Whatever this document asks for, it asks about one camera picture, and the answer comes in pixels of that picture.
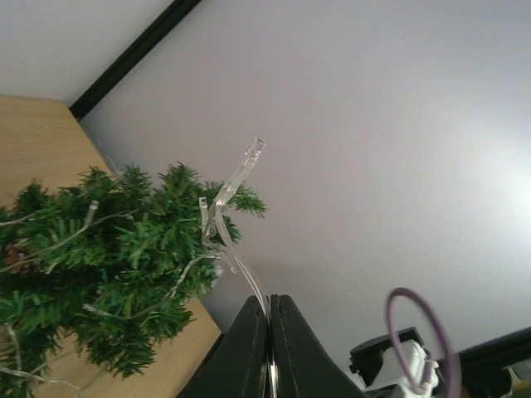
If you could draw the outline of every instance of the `black trim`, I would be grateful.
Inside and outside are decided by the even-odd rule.
[[[83,119],[201,0],[175,0],[70,107]]]

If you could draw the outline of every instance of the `artificial pine branch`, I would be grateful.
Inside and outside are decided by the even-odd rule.
[[[0,269],[17,259],[25,263],[0,273],[0,323],[17,333],[23,371],[39,367],[58,348],[61,334],[74,333],[91,362],[131,376],[153,363],[154,343],[175,337],[191,322],[184,304],[211,288],[217,277],[213,260],[200,260],[175,295],[161,299],[188,262],[205,254],[198,199],[211,203],[222,183],[202,183],[182,164],[160,178],[155,188],[138,167],[128,167],[121,178],[92,168],[76,187],[51,194],[33,182],[12,209],[0,207],[0,223],[26,217],[0,226]],[[92,201],[99,207],[89,228],[58,245],[83,226]],[[228,206],[257,216],[266,211],[247,187]],[[240,231],[226,221],[237,241]],[[86,303],[112,316],[87,312]],[[2,347],[0,363],[16,369],[12,345]],[[35,374],[44,372],[45,367]],[[26,398],[31,386],[0,372],[0,396]]]

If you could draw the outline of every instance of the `black bar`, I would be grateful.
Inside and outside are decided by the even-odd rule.
[[[70,107],[83,119],[201,0],[175,0]]]

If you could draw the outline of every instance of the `gray wall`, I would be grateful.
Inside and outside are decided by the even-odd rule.
[[[529,325],[530,22],[525,1],[205,0],[84,126],[116,167],[207,179],[263,138],[270,210],[237,221],[268,292],[341,366],[399,285],[462,349]],[[250,294],[226,272],[204,302],[227,328]]]
[[[0,94],[76,101],[171,0],[1,0]]]

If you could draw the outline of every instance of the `light wood surface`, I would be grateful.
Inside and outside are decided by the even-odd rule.
[[[68,108],[60,101],[0,95],[0,206],[10,206],[33,178],[50,190],[76,184],[78,174],[97,166],[108,170]],[[90,386],[85,398],[174,398],[186,385],[220,335],[198,300],[189,303],[195,321],[172,341],[156,346],[156,362],[144,376],[124,381],[99,376],[85,356],[71,353],[52,363],[52,379]],[[73,350],[73,339],[62,342],[62,353]],[[45,384],[37,398],[74,398],[66,386]]]

